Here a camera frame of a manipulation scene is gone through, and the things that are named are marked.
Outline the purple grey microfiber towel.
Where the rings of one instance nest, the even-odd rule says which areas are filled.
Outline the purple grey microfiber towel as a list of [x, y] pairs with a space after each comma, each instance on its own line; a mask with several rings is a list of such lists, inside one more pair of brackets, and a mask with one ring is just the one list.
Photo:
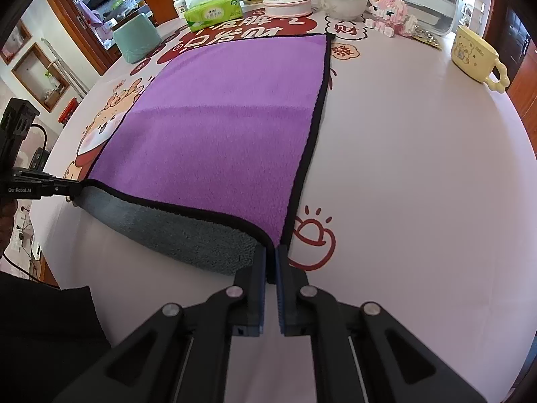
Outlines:
[[76, 203], [140, 245], [230, 276], [289, 245], [329, 88], [332, 36], [174, 58], [96, 144]]

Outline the teal ceramic canister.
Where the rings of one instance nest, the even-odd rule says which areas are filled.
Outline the teal ceramic canister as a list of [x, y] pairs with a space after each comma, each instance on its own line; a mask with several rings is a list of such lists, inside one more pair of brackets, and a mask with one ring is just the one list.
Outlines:
[[129, 64], [145, 58], [158, 48], [162, 42], [153, 23], [144, 15], [129, 18], [113, 30], [113, 38], [122, 57]]

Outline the white pill bottle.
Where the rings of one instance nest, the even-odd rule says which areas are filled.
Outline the white pill bottle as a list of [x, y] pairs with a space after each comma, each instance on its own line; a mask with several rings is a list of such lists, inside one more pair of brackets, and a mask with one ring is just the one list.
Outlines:
[[183, 18], [188, 10], [186, 0], [172, 0], [172, 2], [178, 17]]

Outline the green tissue pack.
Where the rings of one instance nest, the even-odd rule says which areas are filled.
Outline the green tissue pack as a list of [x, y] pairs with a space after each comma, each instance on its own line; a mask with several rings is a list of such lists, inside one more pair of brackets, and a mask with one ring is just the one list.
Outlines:
[[207, 0], [185, 12], [185, 20], [191, 32], [197, 32], [216, 24], [242, 18], [239, 0]]

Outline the white ceramic bowl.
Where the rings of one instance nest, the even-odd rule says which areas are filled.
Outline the white ceramic bowl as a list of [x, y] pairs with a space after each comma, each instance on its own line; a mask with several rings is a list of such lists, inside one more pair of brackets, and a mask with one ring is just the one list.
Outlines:
[[354, 21], [366, 10], [369, 0], [317, 0], [318, 6], [333, 19]]

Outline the pink block figurine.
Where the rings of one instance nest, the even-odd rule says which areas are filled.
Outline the pink block figurine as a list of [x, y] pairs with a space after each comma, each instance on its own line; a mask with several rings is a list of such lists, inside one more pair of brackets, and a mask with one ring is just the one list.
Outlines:
[[365, 19], [365, 26], [368, 29], [383, 33], [386, 37], [412, 36], [418, 19], [409, 13], [404, 0], [369, 0], [369, 2], [367, 10], [371, 16]]

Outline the small patterned packet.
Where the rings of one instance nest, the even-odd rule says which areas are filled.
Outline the small patterned packet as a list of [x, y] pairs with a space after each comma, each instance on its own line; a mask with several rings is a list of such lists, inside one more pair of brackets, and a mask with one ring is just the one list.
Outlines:
[[430, 31], [418, 26], [418, 25], [415, 25], [413, 28], [412, 28], [412, 32], [411, 32], [411, 37], [414, 39], [414, 40], [417, 40], [423, 44], [426, 44], [428, 46], [432, 46], [434, 48], [437, 48], [439, 50], [442, 49], [442, 45], [441, 45], [441, 42], [437, 39], [437, 37], [435, 37], [435, 35], [433, 33], [431, 33]]

